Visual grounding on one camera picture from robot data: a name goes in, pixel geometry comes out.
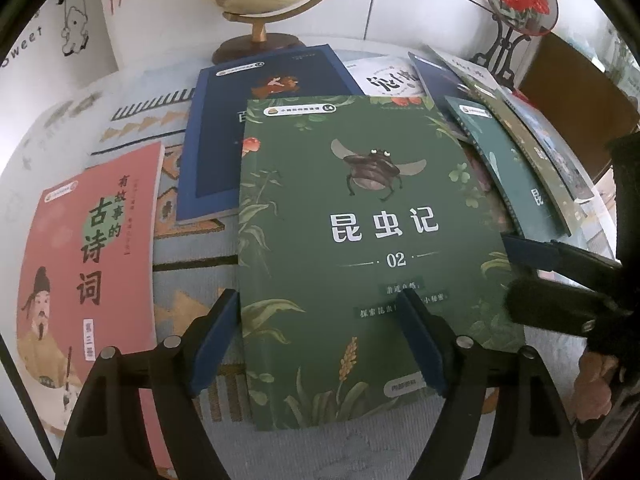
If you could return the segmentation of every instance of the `navy blue book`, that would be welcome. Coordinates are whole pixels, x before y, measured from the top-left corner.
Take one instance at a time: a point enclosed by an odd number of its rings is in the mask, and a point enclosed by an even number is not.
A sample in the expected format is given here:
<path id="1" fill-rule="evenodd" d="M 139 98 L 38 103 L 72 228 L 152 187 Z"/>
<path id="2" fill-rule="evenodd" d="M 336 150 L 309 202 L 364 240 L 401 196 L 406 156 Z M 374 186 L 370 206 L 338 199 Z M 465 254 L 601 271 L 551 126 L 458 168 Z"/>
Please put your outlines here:
<path id="1" fill-rule="evenodd" d="M 246 102 L 363 95 L 329 45 L 288 48 L 201 70 L 180 162 L 177 222 L 221 218 L 238 211 Z"/>
<path id="2" fill-rule="evenodd" d="M 416 56 L 411 52 L 408 55 L 420 77 L 424 91 L 431 96 L 436 108 L 444 116 L 452 132 L 460 140 L 470 142 L 468 135 L 460 128 L 458 120 L 447 103 L 447 97 L 475 101 L 469 88 L 436 54 L 433 54 L 429 59 Z"/>

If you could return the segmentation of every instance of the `green book cover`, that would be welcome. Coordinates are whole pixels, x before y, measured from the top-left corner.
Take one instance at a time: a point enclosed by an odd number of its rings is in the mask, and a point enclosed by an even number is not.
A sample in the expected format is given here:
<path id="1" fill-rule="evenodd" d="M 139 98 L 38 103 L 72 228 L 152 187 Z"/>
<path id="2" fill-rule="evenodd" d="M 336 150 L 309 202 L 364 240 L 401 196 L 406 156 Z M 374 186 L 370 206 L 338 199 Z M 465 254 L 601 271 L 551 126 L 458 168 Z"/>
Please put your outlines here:
<path id="1" fill-rule="evenodd" d="M 426 390 L 395 319 L 414 288 L 458 334 L 524 342 L 500 233 L 428 97 L 249 101 L 242 337 L 259 430 L 349 420 Z"/>
<path id="2" fill-rule="evenodd" d="M 491 112 L 472 101 L 446 100 L 485 161 L 520 234 L 540 242 L 561 237 L 564 229 L 540 180 Z"/>
<path id="3" fill-rule="evenodd" d="M 517 143 L 522 154 L 540 177 L 541 183 L 556 206 L 559 217 L 564 224 L 565 232 L 569 236 L 573 235 L 580 228 L 586 216 L 580 206 L 571 198 L 558 171 L 548 160 L 537 140 L 534 139 L 527 127 L 522 124 L 520 118 L 499 96 L 481 82 L 457 70 L 456 67 L 452 66 L 452 69 L 458 72 L 462 80 L 476 94 L 475 97 L 491 110 L 495 118 L 500 121 L 514 142 Z"/>

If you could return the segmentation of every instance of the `wheat illustration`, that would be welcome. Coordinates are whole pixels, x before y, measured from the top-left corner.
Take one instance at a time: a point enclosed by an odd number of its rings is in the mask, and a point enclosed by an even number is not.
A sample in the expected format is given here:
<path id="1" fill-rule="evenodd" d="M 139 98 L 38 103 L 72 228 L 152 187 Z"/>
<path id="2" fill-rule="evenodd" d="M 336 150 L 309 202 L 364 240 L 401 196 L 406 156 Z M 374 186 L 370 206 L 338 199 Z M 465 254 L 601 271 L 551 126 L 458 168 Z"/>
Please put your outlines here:
<path id="1" fill-rule="evenodd" d="M 353 369 L 353 365 L 356 364 L 356 352 L 358 351 L 358 338 L 356 336 L 351 338 L 351 342 L 347 345 L 347 349 L 344 351 L 344 355 L 342 359 L 340 359 L 340 372 L 338 373 L 338 378 L 340 379 L 340 384 L 338 385 L 338 390 L 335 393 L 335 402 L 340 405 L 340 390 L 344 381 L 347 380 L 347 376 Z"/>

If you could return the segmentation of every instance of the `metal screw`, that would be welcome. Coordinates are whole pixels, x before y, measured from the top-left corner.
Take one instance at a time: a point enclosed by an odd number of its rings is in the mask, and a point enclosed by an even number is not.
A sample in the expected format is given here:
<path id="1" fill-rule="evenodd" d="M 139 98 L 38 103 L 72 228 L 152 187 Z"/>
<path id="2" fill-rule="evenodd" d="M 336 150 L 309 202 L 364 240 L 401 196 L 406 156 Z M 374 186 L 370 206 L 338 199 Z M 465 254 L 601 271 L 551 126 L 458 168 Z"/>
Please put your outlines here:
<path id="1" fill-rule="evenodd" d="M 469 349 L 474 345 L 474 340 L 466 335 L 461 335 L 456 339 L 456 345 L 458 345 L 460 348 Z"/>
<path id="2" fill-rule="evenodd" d="M 596 326 L 596 320 L 595 319 L 591 319 L 591 320 L 587 321 L 582 326 L 582 332 L 583 333 L 591 332 L 591 330 L 593 330 L 594 326 Z"/>
<path id="3" fill-rule="evenodd" d="M 531 346 L 523 346 L 520 349 L 520 352 L 527 359 L 535 359 L 536 358 L 536 351 Z"/>
<path id="4" fill-rule="evenodd" d="M 171 335 L 162 341 L 162 344 L 167 348 L 176 348 L 181 341 L 182 339 L 180 339 L 179 335 Z"/>
<path id="5" fill-rule="evenodd" d="M 105 346 L 100 352 L 100 357 L 103 359 L 111 359 L 116 355 L 116 349 L 113 346 Z"/>

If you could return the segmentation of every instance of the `book logo badge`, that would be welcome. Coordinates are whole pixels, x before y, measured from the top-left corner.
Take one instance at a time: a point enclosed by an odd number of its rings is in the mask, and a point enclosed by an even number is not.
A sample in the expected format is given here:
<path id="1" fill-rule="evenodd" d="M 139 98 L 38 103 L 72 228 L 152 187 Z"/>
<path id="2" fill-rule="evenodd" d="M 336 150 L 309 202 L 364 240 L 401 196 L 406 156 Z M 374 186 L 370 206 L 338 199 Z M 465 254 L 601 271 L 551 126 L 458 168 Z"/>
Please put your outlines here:
<path id="1" fill-rule="evenodd" d="M 460 110 L 467 115 L 491 118 L 491 114 L 489 112 L 482 110 L 482 108 L 476 108 L 475 106 L 460 105 Z"/>
<path id="2" fill-rule="evenodd" d="M 331 104 L 315 103 L 300 106 L 272 106 L 265 108 L 266 116 L 276 117 L 282 115 L 307 115 L 307 114 L 331 114 L 338 108 Z"/>
<path id="3" fill-rule="evenodd" d="M 64 186 L 59 187 L 58 189 L 55 189 L 50 193 L 47 193 L 47 195 L 44 197 L 44 202 L 45 203 L 51 202 L 52 200 L 60 198 L 63 195 L 71 193 L 76 187 L 78 187 L 78 181 L 77 180 L 74 180 L 73 182 L 69 182 L 68 184 L 65 184 Z"/>
<path id="4" fill-rule="evenodd" d="M 227 68 L 226 70 L 221 70 L 220 72 L 216 72 L 216 75 L 227 75 L 233 74 L 235 72 L 242 72 L 243 70 L 251 70 L 252 68 L 258 68 L 264 66 L 263 61 L 258 61 L 257 63 L 251 63 L 248 65 L 236 66 L 234 68 Z"/>
<path id="5" fill-rule="evenodd" d="M 383 391 L 387 397 L 393 398 L 414 392 L 415 390 L 420 390 L 420 388 L 424 388 L 426 385 L 427 383 L 424 382 L 422 373 L 416 372 L 415 374 L 392 379 L 385 384 Z"/>

